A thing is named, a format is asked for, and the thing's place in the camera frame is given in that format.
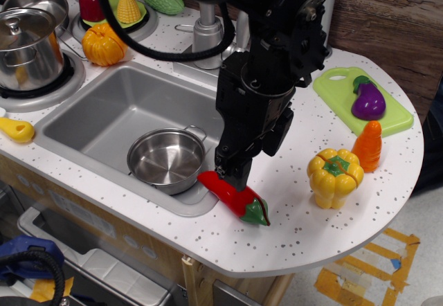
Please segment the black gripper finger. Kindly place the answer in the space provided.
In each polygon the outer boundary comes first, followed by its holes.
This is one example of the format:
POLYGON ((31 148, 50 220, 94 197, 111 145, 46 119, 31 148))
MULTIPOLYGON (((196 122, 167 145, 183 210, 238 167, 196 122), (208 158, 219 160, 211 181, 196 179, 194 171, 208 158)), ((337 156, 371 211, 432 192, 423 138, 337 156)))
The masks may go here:
POLYGON ((230 175, 230 184, 236 191, 243 191, 245 189, 252 162, 252 158, 240 158, 234 161, 230 175))
POLYGON ((230 158, 221 155, 215 156, 215 172, 217 173, 219 179, 231 181, 233 177, 232 166, 233 165, 230 158))

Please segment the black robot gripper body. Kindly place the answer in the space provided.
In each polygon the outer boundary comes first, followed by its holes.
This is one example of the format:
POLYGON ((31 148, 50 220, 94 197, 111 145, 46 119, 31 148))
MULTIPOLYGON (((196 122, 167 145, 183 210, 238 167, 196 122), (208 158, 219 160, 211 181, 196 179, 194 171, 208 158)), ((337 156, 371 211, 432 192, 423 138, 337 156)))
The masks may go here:
POLYGON ((231 168, 260 152, 280 149, 293 118, 295 93, 288 64, 275 56, 236 52, 223 63, 217 84, 216 109, 224 130, 215 151, 215 165, 231 168))

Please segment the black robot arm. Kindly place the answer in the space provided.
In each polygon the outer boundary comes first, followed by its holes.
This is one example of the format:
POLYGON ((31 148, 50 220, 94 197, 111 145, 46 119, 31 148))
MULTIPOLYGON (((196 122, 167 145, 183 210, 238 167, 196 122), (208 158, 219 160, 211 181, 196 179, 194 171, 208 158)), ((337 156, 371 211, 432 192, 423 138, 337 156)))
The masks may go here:
POLYGON ((225 59, 217 82, 216 109, 224 130, 215 169, 236 190, 246 187, 252 160, 273 156, 293 120, 291 99, 323 68, 325 0, 196 0, 232 5, 248 15, 247 52, 225 59))

